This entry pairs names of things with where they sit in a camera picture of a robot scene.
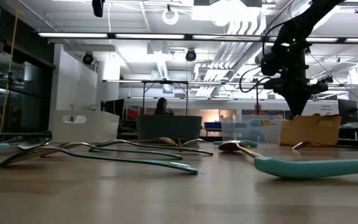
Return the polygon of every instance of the white box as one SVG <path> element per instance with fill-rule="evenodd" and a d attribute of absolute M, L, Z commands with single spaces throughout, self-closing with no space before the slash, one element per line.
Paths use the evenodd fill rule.
<path fill-rule="evenodd" d="M 56 110 L 53 142 L 99 143 L 117 138 L 119 116 L 105 111 Z"/>

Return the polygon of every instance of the dark hair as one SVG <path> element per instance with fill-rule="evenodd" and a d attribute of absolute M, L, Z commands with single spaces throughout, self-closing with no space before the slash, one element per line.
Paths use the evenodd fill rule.
<path fill-rule="evenodd" d="M 157 102 L 157 108 L 155 109 L 154 114 L 159 114 L 159 115 L 166 114 L 167 112 L 165 111 L 164 108 L 164 103 L 166 102 L 167 100 L 164 97 L 160 98 Z"/>

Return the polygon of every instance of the monitor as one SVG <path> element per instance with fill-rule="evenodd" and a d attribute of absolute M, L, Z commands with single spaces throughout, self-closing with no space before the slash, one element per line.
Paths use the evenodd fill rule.
<path fill-rule="evenodd" d="M 124 99 L 106 101 L 104 102 L 102 110 L 118 115 L 119 119 L 122 119 L 122 112 L 124 111 Z"/>
<path fill-rule="evenodd" d="M 352 100 L 338 100 L 339 115 L 342 116 L 342 124 L 357 123 L 357 102 Z"/>

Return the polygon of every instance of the wooden table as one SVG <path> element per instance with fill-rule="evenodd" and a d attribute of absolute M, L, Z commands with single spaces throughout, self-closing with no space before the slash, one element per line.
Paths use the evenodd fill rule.
<path fill-rule="evenodd" d="M 255 170 L 244 154 L 219 152 L 211 144 L 200 147 L 215 155 L 186 153 L 181 161 L 198 167 L 198 175 L 64 154 L 0 169 L 0 223 L 358 223 L 358 174 L 282 180 Z M 358 159 L 358 151 L 347 149 L 257 151 L 282 159 Z M 1 154 L 0 161 L 7 156 Z"/>

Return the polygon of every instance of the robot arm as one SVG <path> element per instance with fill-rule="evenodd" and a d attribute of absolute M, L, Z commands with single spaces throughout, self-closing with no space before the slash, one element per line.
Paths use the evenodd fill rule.
<path fill-rule="evenodd" d="M 262 73 L 273 76 L 280 73 L 280 78 L 273 78 L 264 83 L 265 89 L 271 89 L 282 95 L 293 116 L 301 115 L 303 108 L 312 94 L 328 90 L 325 83 L 308 85 L 306 78 L 305 50 L 310 43 L 306 38 L 313 27 L 335 6 L 345 0 L 312 0 L 311 6 L 299 16 L 287 21 L 272 47 L 272 52 L 264 55 L 261 60 Z"/>

